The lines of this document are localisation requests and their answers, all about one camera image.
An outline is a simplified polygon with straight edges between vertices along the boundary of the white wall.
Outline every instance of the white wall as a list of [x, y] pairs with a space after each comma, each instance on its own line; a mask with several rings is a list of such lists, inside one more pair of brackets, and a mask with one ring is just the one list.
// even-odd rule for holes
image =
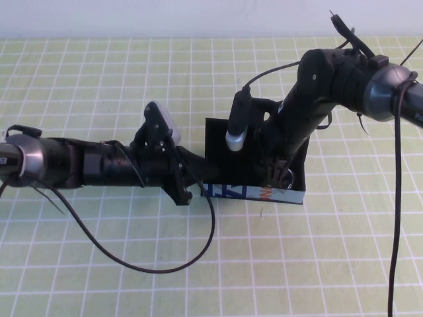
[[0, 37], [423, 34], [423, 0], [2, 0]]

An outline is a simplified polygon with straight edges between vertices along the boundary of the black cable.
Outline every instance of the black cable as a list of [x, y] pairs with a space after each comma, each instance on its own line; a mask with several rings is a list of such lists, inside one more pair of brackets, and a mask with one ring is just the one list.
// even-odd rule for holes
[[[352, 28], [351, 29], [351, 32], [352, 33], [355, 33], [355, 28]], [[348, 41], [345, 41], [344, 43], [342, 43], [341, 45], [339, 45], [338, 47], [336, 47], [335, 49], [337, 50], [337, 49], [340, 49], [340, 48], [344, 48], [347, 44], [348, 44], [349, 42]], [[283, 66], [279, 66], [279, 67], [275, 67], [275, 68], [272, 68], [272, 69], [269, 69], [268, 71], [264, 71], [263, 73], [261, 73], [261, 74], [258, 74], [257, 76], [255, 76], [254, 78], [252, 78], [252, 79], [250, 79], [246, 84], [245, 84], [245, 86], [250, 86], [253, 82], [255, 82], [257, 79], [259, 79], [259, 78], [261, 78], [261, 77], [263, 77], [263, 76], [266, 76], [267, 74], [270, 74], [270, 73], [274, 73], [275, 71], [281, 71], [282, 69], [287, 69], [287, 68], [290, 68], [290, 67], [293, 67], [293, 66], [296, 66], [296, 65], [299, 65], [299, 62], [300, 61], [296, 61], [296, 62], [294, 62], [294, 63], [290, 63], [290, 64], [286, 64], [286, 65], [283, 65]]]
[[415, 78], [410, 78], [404, 81], [397, 90], [398, 100], [393, 108], [395, 117], [395, 224], [394, 224], [394, 238], [391, 256], [391, 267], [389, 269], [389, 288], [388, 288], [388, 317], [393, 315], [393, 300], [394, 300], [394, 286], [395, 286], [395, 269], [397, 267], [399, 238], [401, 231], [401, 106], [404, 95], [407, 89], [415, 83]]
[[143, 178], [141, 176], [142, 173], [141, 173], [141, 170], [139, 169], [138, 163], [136, 162], [135, 158], [125, 149], [125, 146], [117, 140], [105, 141], [104, 144], [115, 145], [123, 153], [123, 155], [126, 157], [126, 159], [131, 163], [131, 167], [138, 177], [139, 185], [142, 188], [144, 188], [145, 184], [144, 184]]
[[[182, 164], [182, 166], [188, 171], [188, 173], [190, 174], [190, 176], [197, 182], [197, 185], [200, 187], [202, 193], [204, 194], [204, 196], [206, 197], [209, 206], [210, 206], [210, 213], [211, 213], [211, 230], [210, 230], [210, 236], [208, 238], [208, 241], [206, 243], [206, 245], [204, 246], [203, 250], [192, 260], [190, 260], [189, 262], [185, 263], [184, 265], [172, 268], [172, 269], [146, 269], [143, 267], [138, 267], [132, 264], [129, 264], [119, 258], [117, 258], [116, 256], [114, 256], [113, 254], [111, 254], [108, 250], [106, 250], [97, 240], [96, 238], [91, 234], [91, 232], [88, 230], [88, 228], [84, 225], [84, 222], [81, 220], [81, 218], [79, 218], [78, 214], [76, 213], [76, 211], [72, 208], [72, 206], [70, 205], [70, 203], [66, 200], [66, 198], [64, 198], [64, 196], [60, 193], [59, 190], [57, 190], [56, 188], [54, 188], [53, 186], [51, 186], [49, 183], [47, 183], [46, 181], [40, 179], [37, 176], [33, 176], [33, 175], [29, 175], [29, 174], [24, 174], [22, 175], [20, 178], [21, 179], [29, 179], [29, 180], [33, 180], [35, 182], [38, 182], [39, 184], [43, 185], [44, 187], [48, 188], [49, 190], [51, 190], [60, 200], [61, 202], [66, 206], [66, 208], [69, 210], [69, 212], [72, 214], [73, 218], [77, 221], [78, 225], [81, 227], [81, 229], [84, 231], [84, 233], [88, 236], [88, 238], [91, 240], [91, 242], [108, 258], [110, 258], [111, 260], [127, 267], [128, 269], [133, 269], [135, 271], [140, 271], [140, 272], [144, 272], [144, 273], [152, 273], [152, 274], [167, 274], [167, 273], [174, 273], [177, 271], [180, 271], [182, 269], [187, 268], [188, 266], [192, 265], [193, 263], [197, 262], [207, 251], [207, 249], [209, 248], [210, 244], [212, 243], [213, 240], [213, 235], [214, 235], [214, 230], [215, 230], [215, 211], [214, 211], [214, 206], [213, 206], [213, 202], [210, 199], [210, 196], [208, 194], [208, 192], [206, 191], [206, 189], [204, 188], [203, 184], [201, 183], [201, 181], [199, 181], [199, 179], [197, 179], [197, 177], [192, 173], [191, 169], [189, 168], [189, 166], [187, 165], [187, 163], [181, 159], [180, 155], [174, 150], [174, 153], [177, 157], [177, 159], [179, 160], [179, 162]], [[9, 176], [0, 186], [0, 197], [3, 195], [3, 192], [5, 191], [6, 187], [14, 180], [15, 177], [18, 176]]]
[[290, 64], [286, 64], [286, 65], [283, 65], [283, 66], [275, 67], [275, 68], [269, 69], [268, 71], [264, 71], [263, 73], [258, 74], [256, 77], [250, 79], [245, 84], [245, 86], [250, 86], [257, 79], [259, 79], [259, 78], [261, 78], [263, 76], [266, 76], [267, 74], [274, 73], [275, 71], [281, 71], [282, 69], [290, 68], [290, 67], [293, 67], [293, 66], [296, 66], [296, 65], [299, 65], [299, 61], [296, 61], [295, 63], [290, 63]]
[[411, 57], [412, 54], [414, 54], [414, 52], [418, 49], [418, 47], [420, 45], [422, 45], [423, 43], [423, 38], [422, 40], [416, 45], [415, 48], [413, 48], [413, 50], [404, 58], [404, 60], [401, 62], [401, 64], [399, 64], [400, 66], [403, 66], [405, 64], [405, 62]]

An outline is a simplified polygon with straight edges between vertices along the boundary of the green grid mat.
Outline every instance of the green grid mat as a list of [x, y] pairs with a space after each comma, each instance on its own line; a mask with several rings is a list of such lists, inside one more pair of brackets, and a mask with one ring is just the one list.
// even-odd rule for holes
[[[364, 38], [398, 63], [417, 37]], [[182, 144], [204, 153], [206, 117], [228, 118], [257, 73], [340, 38], [0, 40], [0, 128], [128, 144], [150, 100], [165, 105]], [[407, 62], [423, 73], [423, 48]], [[296, 69], [262, 78], [254, 96], [280, 100]], [[311, 137], [304, 205], [214, 199], [215, 239], [197, 264], [147, 275], [106, 259], [69, 214], [31, 189], [0, 199], [0, 316], [385, 316], [393, 235], [393, 123], [341, 107]], [[403, 122], [403, 222], [395, 311], [423, 315], [423, 134]], [[175, 207], [157, 188], [64, 191], [114, 254], [145, 267], [192, 258], [210, 229], [192, 188]]]

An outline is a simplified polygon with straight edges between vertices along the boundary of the grid line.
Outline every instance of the grid line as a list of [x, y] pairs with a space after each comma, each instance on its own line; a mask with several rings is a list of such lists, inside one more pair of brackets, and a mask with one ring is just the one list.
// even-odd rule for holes
[[[145, 105], [156, 100], [174, 118], [181, 145], [202, 155], [205, 118], [228, 118], [243, 83], [341, 40], [0, 40], [0, 122], [2, 128], [21, 123], [45, 135], [128, 143], [143, 122]], [[415, 36], [364, 40], [393, 63], [418, 42]], [[422, 61], [419, 49], [406, 65], [421, 71]], [[296, 69], [288, 69], [260, 79], [251, 94], [282, 100], [295, 82]], [[98, 259], [69, 214], [58, 214], [30, 188], [8, 190], [0, 200], [0, 302], [6, 303], [0, 315], [28, 315], [25, 307], [33, 315], [65, 315], [70, 300], [80, 316], [384, 315], [394, 124], [364, 124], [370, 137], [354, 113], [336, 107], [329, 129], [312, 134], [303, 205], [213, 199], [214, 243], [198, 267], [173, 277], [127, 274], [122, 266]], [[397, 316], [419, 316], [423, 135], [406, 121], [402, 129], [404, 245], [395, 310]], [[175, 207], [154, 188], [87, 187], [65, 196], [100, 243], [117, 246], [134, 265], [162, 268], [186, 263], [206, 242], [208, 207], [197, 188], [190, 190], [189, 207]], [[72, 252], [78, 253], [77, 261], [70, 260]], [[75, 277], [74, 284], [67, 274]], [[35, 299], [37, 305], [31, 304]], [[99, 311], [99, 301], [110, 309]]]

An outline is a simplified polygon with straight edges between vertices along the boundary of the robotic arm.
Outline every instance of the robotic arm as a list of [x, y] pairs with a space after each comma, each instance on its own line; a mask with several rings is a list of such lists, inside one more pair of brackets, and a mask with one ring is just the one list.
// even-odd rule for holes
[[[249, 84], [234, 97], [225, 135], [234, 154], [254, 147], [251, 164], [261, 186], [286, 189], [290, 167], [307, 146], [310, 135], [337, 105], [379, 122], [394, 119], [399, 90], [405, 83], [401, 117], [423, 127], [423, 85], [417, 74], [389, 62], [358, 39], [337, 15], [336, 29], [351, 49], [309, 50], [298, 63], [297, 82], [283, 101], [253, 98]], [[264, 113], [270, 117], [264, 120]]]
[[[118, 141], [43, 138], [39, 129], [14, 125], [7, 130], [5, 143], [0, 144], [0, 179], [29, 174], [57, 189], [155, 186], [163, 188], [176, 205], [188, 205], [192, 194], [187, 188], [196, 181], [184, 166], [201, 180], [213, 177], [217, 168], [177, 145], [178, 129], [160, 104], [150, 102], [144, 115], [145, 123], [130, 146]], [[20, 133], [9, 135], [12, 131]], [[24, 178], [11, 182], [13, 187], [40, 185]]]

